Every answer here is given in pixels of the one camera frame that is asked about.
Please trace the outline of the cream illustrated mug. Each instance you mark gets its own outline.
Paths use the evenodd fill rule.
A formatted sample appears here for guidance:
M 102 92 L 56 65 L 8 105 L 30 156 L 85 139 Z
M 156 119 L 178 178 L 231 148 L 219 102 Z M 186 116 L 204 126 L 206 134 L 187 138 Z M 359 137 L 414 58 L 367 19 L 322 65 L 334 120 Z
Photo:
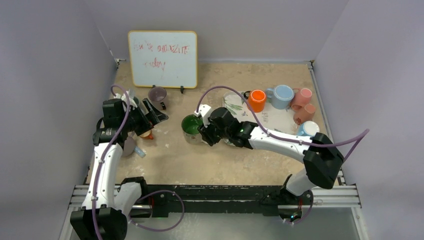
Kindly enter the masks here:
M 202 144 L 202 135 L 198 130 L 198 127 L 202 124 L 202 119 L 196 117 L 194 114 L 184 117 L 181 122 L 181 129 L 187 143 L 192 145 Z

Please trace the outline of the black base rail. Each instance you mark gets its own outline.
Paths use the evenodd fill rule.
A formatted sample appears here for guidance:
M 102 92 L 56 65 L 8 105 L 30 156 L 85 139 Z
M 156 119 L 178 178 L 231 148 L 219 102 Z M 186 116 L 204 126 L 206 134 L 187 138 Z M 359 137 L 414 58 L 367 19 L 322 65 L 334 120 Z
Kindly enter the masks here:
M 283 185 L 172 185 L 131 177 L 122 184 L 140 185 L 141 195 L 135 203 L 151 207 L 154 218 L 170 213 L 261 214 L 292 222 L 302 218 L 302 207 L 312 203 L 313 192 L 311 188 L 295 196 L 283 188 L 286 180 Z

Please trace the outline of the pink mug front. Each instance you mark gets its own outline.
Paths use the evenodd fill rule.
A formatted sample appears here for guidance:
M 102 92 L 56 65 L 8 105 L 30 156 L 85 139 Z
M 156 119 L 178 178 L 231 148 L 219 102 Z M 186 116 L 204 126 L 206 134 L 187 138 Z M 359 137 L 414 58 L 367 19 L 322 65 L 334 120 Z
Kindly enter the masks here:
M 313 104 L 308 103 L 294 114 L 293 120 L 298 126 L 304 122 L 312 121 L 316 110 L 317 108 Z

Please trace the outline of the dark orange terracotta mug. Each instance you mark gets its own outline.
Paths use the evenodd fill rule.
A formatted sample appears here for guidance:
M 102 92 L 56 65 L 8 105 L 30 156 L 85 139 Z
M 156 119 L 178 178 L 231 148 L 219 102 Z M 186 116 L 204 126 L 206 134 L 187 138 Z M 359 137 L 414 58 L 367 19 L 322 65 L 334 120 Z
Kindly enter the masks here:
M 144 139 L 144 140 L 153 140 L 154 136 L 153 136 L 153 132 L 152 130 L 148 130 L 145 133 L 142 133 L 139 135 L 140 138 Z

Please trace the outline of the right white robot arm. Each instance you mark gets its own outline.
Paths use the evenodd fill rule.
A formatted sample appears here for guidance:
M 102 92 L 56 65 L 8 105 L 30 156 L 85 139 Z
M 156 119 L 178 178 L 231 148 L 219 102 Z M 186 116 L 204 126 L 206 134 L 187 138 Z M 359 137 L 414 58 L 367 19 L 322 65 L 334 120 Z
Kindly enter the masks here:
M 210 146 L 226 139 L 239 148 L 271 151 L 302 163 L 304 168 L 289 176 L 280 191 L 282 200 L 288 204 L 314 187 L 332 189 L 345 161 L 323 133 L 311 137 L 269 130 L 255 122 L 240 122 L 225 107 L 212 109 L 206 104 L 202 104 L 194 115 L 202 120 L 197 129 L 202 140 Z

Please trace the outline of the pink mug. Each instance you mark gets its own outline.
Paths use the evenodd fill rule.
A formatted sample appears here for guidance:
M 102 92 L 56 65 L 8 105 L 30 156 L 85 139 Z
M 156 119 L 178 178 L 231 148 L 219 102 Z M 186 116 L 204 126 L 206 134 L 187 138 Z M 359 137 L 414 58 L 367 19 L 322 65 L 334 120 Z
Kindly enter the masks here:
M 316 110 L 317 108 L 313 104 L 308 103 L 294 114 L 293 120 L 298 126 L 304 122 L 312 121 Z
M 294 112 L 298 112 L 301 108 L 310 103 L 313 92 L 309 88 L 294 88 L 293 91 L 295 94 L 290 102 L 290 107 Z

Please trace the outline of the light blue usb stick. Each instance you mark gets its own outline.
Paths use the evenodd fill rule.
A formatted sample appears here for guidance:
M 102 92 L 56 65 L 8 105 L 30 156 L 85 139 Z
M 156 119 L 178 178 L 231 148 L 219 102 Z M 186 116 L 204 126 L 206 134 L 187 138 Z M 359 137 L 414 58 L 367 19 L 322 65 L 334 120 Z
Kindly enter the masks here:
M 138 146 L 134 148 L 134 152 L 141 158 L 144 158 L 146 156 L 146 153 Z

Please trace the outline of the light blue mug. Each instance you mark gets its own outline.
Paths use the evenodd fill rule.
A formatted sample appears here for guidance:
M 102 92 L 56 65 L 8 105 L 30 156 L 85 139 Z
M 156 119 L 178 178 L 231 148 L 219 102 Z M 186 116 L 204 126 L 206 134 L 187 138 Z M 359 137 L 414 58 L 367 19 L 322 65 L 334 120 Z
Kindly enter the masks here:
M 319 125 L 314 121 L 308 120 L 298 127 L 296 135 L 314 137 L 319 131 Z
M 265 90 L 266 96 L 270 99 L 271 105 L 278 110 L 286 109 L 294 98 L 294 90 L 288 85 L 278 85 Z

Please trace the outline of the white dry-erase board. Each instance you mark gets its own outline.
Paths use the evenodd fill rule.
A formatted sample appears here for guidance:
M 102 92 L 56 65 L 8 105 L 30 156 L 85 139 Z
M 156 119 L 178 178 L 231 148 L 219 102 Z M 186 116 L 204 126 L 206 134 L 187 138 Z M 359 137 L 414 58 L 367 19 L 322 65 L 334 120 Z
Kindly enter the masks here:
M 136 87 L 182 90 L 197 87 L 196 32 L 132 30 L 127 37 L 132 82 Z

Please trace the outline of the pink mug back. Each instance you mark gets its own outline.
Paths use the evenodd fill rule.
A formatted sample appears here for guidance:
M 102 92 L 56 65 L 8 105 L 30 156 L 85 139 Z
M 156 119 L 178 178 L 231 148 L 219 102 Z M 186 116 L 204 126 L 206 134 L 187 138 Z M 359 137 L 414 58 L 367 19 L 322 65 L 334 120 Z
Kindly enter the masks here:
M 290 107 L 294 112 L 298 112 L 301 108 L 310 103 L 313 92 L 309 88 L 294 88 L 293 91 L 295 94 L 290 102 Z

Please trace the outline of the lilac ribbed mug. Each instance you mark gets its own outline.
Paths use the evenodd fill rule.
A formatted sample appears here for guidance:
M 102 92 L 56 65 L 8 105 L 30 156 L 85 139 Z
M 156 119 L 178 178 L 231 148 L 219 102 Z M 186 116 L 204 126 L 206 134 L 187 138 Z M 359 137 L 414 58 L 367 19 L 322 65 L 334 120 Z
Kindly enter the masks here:
M 122 157 L 126 158 L 130 156 L 135 151 L 136 146 L 137 146 L 136 141 L 131 136 L 128 136 L 124 142 Z

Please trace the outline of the light blue mug back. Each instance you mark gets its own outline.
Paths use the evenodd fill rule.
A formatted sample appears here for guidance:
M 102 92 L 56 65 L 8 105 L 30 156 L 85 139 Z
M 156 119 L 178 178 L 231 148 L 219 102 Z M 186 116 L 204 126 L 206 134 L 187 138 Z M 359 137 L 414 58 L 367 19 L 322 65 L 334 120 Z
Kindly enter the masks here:
M 278 110 L 286 109 L 294 98 L 294 90 L 288 85 L 278 85 L 265 90 L 266 96 L 270 99 L 271 105 Z

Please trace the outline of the bright orange mug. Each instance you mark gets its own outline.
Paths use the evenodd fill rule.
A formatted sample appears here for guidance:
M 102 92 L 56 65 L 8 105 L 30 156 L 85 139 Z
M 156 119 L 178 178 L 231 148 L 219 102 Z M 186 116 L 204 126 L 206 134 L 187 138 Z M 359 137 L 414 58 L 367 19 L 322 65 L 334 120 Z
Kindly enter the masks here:
M 263 90 L 254 89 L 248 93 L 247 101 L 255 113 L 260 113 L 265 108 L 267 95 Z

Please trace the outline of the light blue mug front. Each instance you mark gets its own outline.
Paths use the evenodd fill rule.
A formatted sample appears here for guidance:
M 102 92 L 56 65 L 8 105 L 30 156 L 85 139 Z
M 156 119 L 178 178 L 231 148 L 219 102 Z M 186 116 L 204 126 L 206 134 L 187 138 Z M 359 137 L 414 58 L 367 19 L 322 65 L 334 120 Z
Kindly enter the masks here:
M 314 121 L 308 120 L 298 127 L 296 135 L 314 137 L 319 131 L 319 125 Z

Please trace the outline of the purple mug black handle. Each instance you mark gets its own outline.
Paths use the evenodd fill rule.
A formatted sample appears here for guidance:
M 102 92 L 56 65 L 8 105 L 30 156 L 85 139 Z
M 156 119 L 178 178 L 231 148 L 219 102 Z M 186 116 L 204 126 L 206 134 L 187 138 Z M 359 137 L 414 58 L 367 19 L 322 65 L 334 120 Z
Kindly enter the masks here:
M 148 92 L 148 99 L 159 111 L 164 111 L 168 107 L 168 94 L 165 88 L 155 86 Z

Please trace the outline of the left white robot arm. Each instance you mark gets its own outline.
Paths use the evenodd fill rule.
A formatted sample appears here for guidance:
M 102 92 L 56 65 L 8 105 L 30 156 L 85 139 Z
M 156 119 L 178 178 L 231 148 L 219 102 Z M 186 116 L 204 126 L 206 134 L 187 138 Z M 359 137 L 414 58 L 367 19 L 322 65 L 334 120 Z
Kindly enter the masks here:
M 92 137 L 94 164 L 81 209 L 70 215 L 70 224 L 82 240 L 123 240 L 133 203 L 149 199 L 143 177 L 126 178 L 115 193 L 118 163 L 129 133 L 140 136 L 169 117 L 147 98 L 117 96 L 102 103 L 103 116 Z

